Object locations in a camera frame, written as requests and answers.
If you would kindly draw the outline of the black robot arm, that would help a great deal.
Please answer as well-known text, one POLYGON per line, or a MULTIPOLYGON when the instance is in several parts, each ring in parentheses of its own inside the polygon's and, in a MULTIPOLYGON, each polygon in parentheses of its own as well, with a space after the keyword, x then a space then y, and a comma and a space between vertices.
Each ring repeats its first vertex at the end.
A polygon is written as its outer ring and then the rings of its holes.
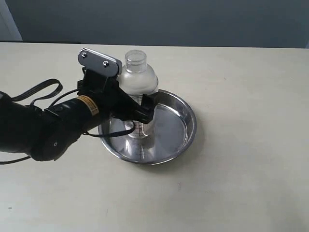
POLYGON ((77 97, 61 101, 62 85, 49 94, 55 101, 46 109, 20 101, 36 92, 58 84, 46 80, 16 97, 0 94, 0 149, 8 153, 24 153, 27 159, 51 161, 60 158, 80 136, 110 118, 147 124, 154 117, 157 95, 143 95, 135 102, 119 86, 116 77, 106 77, 83 69, 78 81, 77 97))

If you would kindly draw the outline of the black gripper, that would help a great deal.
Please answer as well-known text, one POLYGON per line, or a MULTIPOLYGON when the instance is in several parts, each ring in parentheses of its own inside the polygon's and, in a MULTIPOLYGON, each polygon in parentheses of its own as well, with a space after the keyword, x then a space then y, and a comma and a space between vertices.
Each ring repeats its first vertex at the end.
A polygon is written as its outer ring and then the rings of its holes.
POLYGON ((157 106, 157 94, 143 94, 141 104, 134 101, 119 85, 117 77, 105 77, 89 69, 82 69, 83 79, 78 81, 79 97, 95 107, 95 114, 122 121, 150 123, 157 106))

